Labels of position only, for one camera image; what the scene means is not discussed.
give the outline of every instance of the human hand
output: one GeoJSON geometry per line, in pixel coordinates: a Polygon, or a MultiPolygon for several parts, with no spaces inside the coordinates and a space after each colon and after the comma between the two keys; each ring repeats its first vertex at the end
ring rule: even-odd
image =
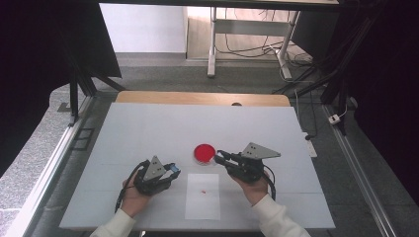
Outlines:
{"type": "Polygon", "coordinates": [[[134,218],[139,214],[151,200],[150,196],[142,195],[136,189],[133,184],[134,178],[129,181],[129,184],[126,187],[126,193],[124,194],[123,204],[121,209],[129,215],[131,218],[134,218]]]}
{"type": "Polygon", "coordinates": [[[268,182],[264,178],[261,178],[254,183],[247,184],[238,178],[233,176],[230,177],[241,187],[244,195],[252,206],[258,203],[259,200],[261,200],[268,193],[268,182]]]}

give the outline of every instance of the gray floor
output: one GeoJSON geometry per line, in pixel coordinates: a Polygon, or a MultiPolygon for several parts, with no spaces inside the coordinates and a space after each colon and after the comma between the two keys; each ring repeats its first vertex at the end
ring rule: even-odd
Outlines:
{"type": "MultiPolygon", "coordinates": [[[[276,63],[221,62],[216,68],[215,79],[207,78],[206,64],[178,59],[143,60],[129,54],[119,54],[124,79],[116,79],[131,90],[185,91],[219,93],[270,94],[285,85],[279,77],[276,63]]],[[[302,72],[293,69],[296,76],[302,72]]],[[[96,81],[99,93],[93,98],[93,106],[82,125],[72,149],[63,161],[50,189],[42,200],[27,236],[88,236],[89,232],[76,232],[58,228],[61,217],[89,158],[94,141],[99,134],[106,112],[117,93],[107,85],[96,81]]],[[[312,138],[318,154],[313,158],[320,183],[326,195],[336,229],[309,230],[312,236],[381,236],[374,217],[349,169],[323,108],[318,104],[321,89],[313,91],[313,110],[309,95],[299,98],[298,110],[303,129],[312,138]]],[[[68,124],[69,113],[58,113],[61,103],[68,103],[68,88],[63,87],[51,95],[51,105],[37,134],[25,146],[16,164],[0,180],[1,229],[4,236],[11,221],[28,196],[30,184],[34,184],[51,154],[54,145],[68,124]],[[22,177],[19,171],[31,170],[33,174],[22,177]]],[[[347,112],[347,132],[379,199],[395,227],[398,236],[419,236],[419,208],[398,182],[385,161],[359,130],[353,119],[353,107],[347,112]]]]}

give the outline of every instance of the white table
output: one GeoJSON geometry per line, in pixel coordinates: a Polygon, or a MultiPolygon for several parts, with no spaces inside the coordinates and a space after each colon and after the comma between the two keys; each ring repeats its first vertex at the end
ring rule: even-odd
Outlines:
{"type": "Polygon", "coordinates": [[[277,202],[288,207],[291,218],[305,228],[334,228],[293,108],[129,103],[112,104],[60,227],[95,229],[106,223],[122,180],[157,155],[163,164],[175,162],[182,173],[136,217],[135,230],[258,230],[249,203],[225,169],[193,158],[202,143],[236,153],[250,141],[281,152],[281,158],[264,163],[276,174],[277,202]],[[194,216],[186,213],[190,174],[218,177],[218,191],[208,191],[218,192],[218,204],[211,199],[215,204],[208,206],[215,215],[186,219],[194,216]]]}

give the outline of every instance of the gray carpet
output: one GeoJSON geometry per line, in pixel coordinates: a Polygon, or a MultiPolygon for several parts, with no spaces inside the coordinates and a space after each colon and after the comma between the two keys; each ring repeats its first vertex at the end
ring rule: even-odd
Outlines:
{"type": "MultiPolygon", "coordinates": [[[[287,84],[279,76],[278,65],[275,63],[263,67],[248,65],[249,62],[246,63],[226,63],[227,65],[217,67],[215,79],[207,78],[207,68],[204,63],[187,62],[182,66],[175,66],[176,63],[173,62],[170,63],[171,66],[122,65],[121,69],[124,79],[116,79],[116,81],[130,90],[255,94],[270,94],[273,90],[287,84]]],[[[303,69],[301,68],[293,69],[293,75],[298,75],[302,71],[303,69]]],[[[308,80],[315,80],[315,78],[317,78],[317,75],[313,75],[308,80]]],[[[58,170],[58,175],[45,195],[27,236],[88,236],[90,233],[63,230],[57,226],[71,199],[71,195],[93,148],[94,141],[100,132],[108,108],[116,97],[116,93],[113,92],[112,88],[97,80],[95,80],[95,83],[99,90],[106,93],[99,93],[93,99],[94,106],[89,116],[87,116],[88,119],[83,124],[78,138],[73,143],[73,149],[71,149],[63,161],[63,165],[58,170]],[[86,134],[91,135],[90,142],[86,142],[86,139],[84,139],[86,134]]],[[[315,118],[309,95],[299,98],[298,110],[302,128],[309,134],[316,134],[312,138],[312,142],[318,157],[313,158],[312,161],[337,228],[308,231],[312,236],[325,237],[381,236],[375,219],[364,201],[364,197],[347,165],[323,109],[317,103],[320,94],[321,89],[313,91],[312,94],[315,118]]],[[[65,93],[62,93],[62,98],[65,102],[68,102],[67,96],[65,93]]],[[[61,124],[65,124],[68,121],[68,114],[63,114],[62,118],[58,118],[59,116],[54,112],[57,106],[59,104],[51,103],[51,114],[46,116],[44,118],[45,121],[42,122],[50,124],[52,120],[57,119],[61,120],[61,124]]],[[[347,137],[354,146],[397,233],[399,233],[399,236],[419,236],[419,225],[417,224],[419,223],[418,206],[400,185],[379,153],[358,129],[353,119],[352,108],[348,111],[346,126],[347,137]]],[[[62,125],[58,127],[47,126],[40,131],[41,134],[51,137],[51,140],[47,142],[51,147],[56,144],[56,139],[62,134],[62,125]]],[[[35,167],[38,166],[37,164],[44,162],[38,161],[38,157],[48,157],[47,154],[40,155],[43,150],[40,147],[28,147],[26,152],[32,154],[34,160],[26,161],[30,168],[26,167],[25,170],[31,171],[31,167],[35,170],[35,167]]],[[[6,226],[4,229],[7,229],[10,219],[13,219],[13,216],[19,211],[25,200],[25,195],[30,191],[25,185],[28,182],[27,179],[30,179],[30,182],[33,184],[37,178],[37,174],[28,174],[28,176],[29,178],[25,176],[22,177],[23,179],[18,179],[15,176],[13,180],[1,180],[2,194],[0,194],[0,198],[3,200],[2,208],[7,209],[9,206],[17,208],[10,208],[7,211],[2,210],[2,226],[3,223],[6,226]]]]}

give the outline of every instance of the black cable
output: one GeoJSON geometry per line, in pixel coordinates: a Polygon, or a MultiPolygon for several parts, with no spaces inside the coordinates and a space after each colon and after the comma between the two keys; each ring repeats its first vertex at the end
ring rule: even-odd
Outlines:
{"type": "Polygon", "coordinates": [[[290,65],[291,66],[294,66],[294,67],[303,67],[303,66],[316,66],[314,63],[312,63],[312,62],[305,62],[305,63],[300,63],[299,61],[297,61],[296,60],[296,58],[298,57],[298,56],[300,56],[300,55],[304,55],[304,54],[308,54],[308,53],[306,53],[306,52],[302,52],[302,53],[299,53],[299,54],[296,54],[296,55],[294,55],[293,56],[293,60],[290,60],[289,59],[289,63],[290,63],[290,65]]]}
{"type": "Polygon", "coordinates": [[[320,60],[318,62],[320,62],[320,63],[323,64],[323,63],[325,63],[326,60],[329,60],[330,59],[331,61],[333,61],[333,59],[336,59],[337,57],[339,57],[339,55],[341,53],[341,50],[346,46],[346,44],[348,44],[352,40],[352,38],[361,29],[361,24],[359,24],[358,26],[354,27],[350,31],[352,25],[354,24],[354,22],[356,20],[356,17],[357,17],[357,15],[359,13],[359,10],[360,10],[360,0],[354,0],[354,1],[357,1],[358,2],[358,7],[357,7],[356,13],[354,15],[354,18],[351,20],[351,23],[348,25],[348,28],[345,31],[345,32],[350,32],[350,33],[348,34],[347,38],[344,39],[343,42],[337,48],[334,49],[334,51],[332,53],[330,53],[327,57],[323,58],[322,60],[320,60]]]}
{"type": "Polygon", "coordinates": [[[274,174],[274,172],[271,170],[271,168],[269,168],[268,166],[266,166],[266,165],[263,165],[265,168],[267,168],[269,171],[271,171],[271,174],[272,174],[272,177],[274,178],[274,184],[275,184],[275,174],[274,174]]]}
{"type": "Polygon", "coordinates": [[[307,132],[307,137],[305,138],[306,140],[309,140],[313,137],[317,136],[317,117],[315,115],[315,111],[314,111],[314,104],[313,104],[313,97],[312,97],[312,92],[310,91],[310,107],[311,107],[311,111],[313,114],[313,120],[314,120],[314,134],[308,134],[308,129],[302,124],[302,122],[300,121],[300,125],[303,131],[307,132]]]}
{"type": "Polygon", "coordinates": [[[260,12],[258,15],[261,15],[262,13],[265,13],[265,17],[262,19],[262,21],[265,21],[265,19],[268,18],[268,9],[263,10],[262,12],[260,12]]]}
{"type": "Polygon", "coordinates": [[[342,53],[342,50],[345,48],[345,46],[351,42],[351,40],[357,35],[358,31],[361,29],[361,25],[358,25],[357,27],[354,27],[352,29],[352,31],[349,33],[348,37],[346,39],[344,39],[341,44],[336,47],[334,49],[333,52],[331,52],[329,55],[327,55],[327,57],[316,61],[315,64],[317,66],[322,66],[324,67],[325,65],[327,65],[328,63],[333,63],[334,61],[336,61],[338,59],[338,57],[340,56],[340,54],[342,53]]]}
{"type": "Polygon", "coordinates": [[[121,206],[121,203],[122,203],[122,201],[123,201],[124,195],[126,194],[126,189],[128,189],[128,184],[129,184],[130,180],[132,179],[132,176],[135,174],[135,172],[138,170],[138,168],[139,168],[140,166],[142,166],[142,165],[143,165],[143,162],[139,163],[139,164],[135,167],[135,169],[133,169],[133,171],[132,171],[132,172],[131,172],[131,174],[129,175],[128,179],[126,180],[126,184],[125,184],[125,185],[124,185],[124,187],[121,189],[121,191],[120,191],[120,195],[118,196],[117,203],[116,203],[116,205],[115,205],[115,212],[117,212],[117,210],[118,210],[118,209],[120,208],[120,206],[121,206]]]}
{"type": "Polygon", "coordinates": [[[280,91],[283,91],[282,94],[284,94],[284,92],[287,89],[289,89],[294,84],[298,83],[299,81],[302,81],[303,79],[305,79],[306,77],[308,77],[309,75],[311,75],[316,69],[317,68],[315,68],[314,66],[309,67],[304,72],[302,72],[301,75],[299,75],[296,79],[290,81],[290,84],[287,84],[287,85],[281,87],[280,89],[277,89],[277,90],[273,91],[271,94],[274,95],[274,94],[277,94],[280,91]]]}
{"type": "Polygon", "coordinates": [[[275,200],[277,198],[277,189],[275,188],[274,183],[272,183],[271,179],[269,179],[265,172],[262,172],[262,177],[268,182],[269,187],[271,187],[271,197],[275,200]]]}
{"type": "Polygon", "coordinates": [[[316,137],[317,136],[317,117],[315,116],[315,110],[314,110],[314,104],[313,104],[313,95],[310,91],[310,101],[311,101],[311,110],[313,112],[313,117],[314,117],[314,135],[311,135],[311,137],[316,137]]]}
{"type": "MultiPolygon", "coordinates": [[[[225,18],[225,19],[227,19],[227,9],[228,9],[228,8],[225,8],[225,13],[224,13],[224,18],[225,18]]],[[[273,14],[273,16],[272,16],[272,21],[274,21],[275,13],[276,13],[276,11],[274,11],[274,14],[273,14]]],[[[271,48],[265,48],[265,49],[264,49],[264,47],[267,47],[267,46],[266,46],[266,42],[267,42],[267,40],[268,40],[268,37],[266,37],[266,38],[265,38],[265,42],[264,42],[264,44],[263,44],[262,46],[259,46],[259,47],[253,47],[253,48],[247,48],[247,49],[238,49],[238,50],[237,50],[237,49],[236,49],[236,50],[233,50],[233,49],[231,49],[231,48],[230,48],[230,46],[229,46],[229,44],[228,44],[227,34],[224,34],[224,37],[225,37],[225,45],[227,46],[228,51],[221,51],[221,50],[219,50],[219,49],[215,46],[215,49],[216,49],[216,51],[217,51],[217,52],[220,52],[220,53],[228,53],[228,54],[233,54],[233,55],[237,55],[237,56],[241,56],[241,57],[249,57],[249,58],[252,58],[252,57],[265,56],[265,55],[267,55],[270,51],[272,51],[272,49],[271,49],[271,48]],[[261,48],[261,49],[264,51],[262,54],[258,54],[258,55],[244,55],[244,54],[237,53],[237,52],[244,52],[244,51],[252,51],[252,50],[259,49],[259,48],[261,48]]],[[[272,43],[271,45],[276,45],[276,44],[279,44],[279,43],[282,43],[282,41],[272,43]]]]}

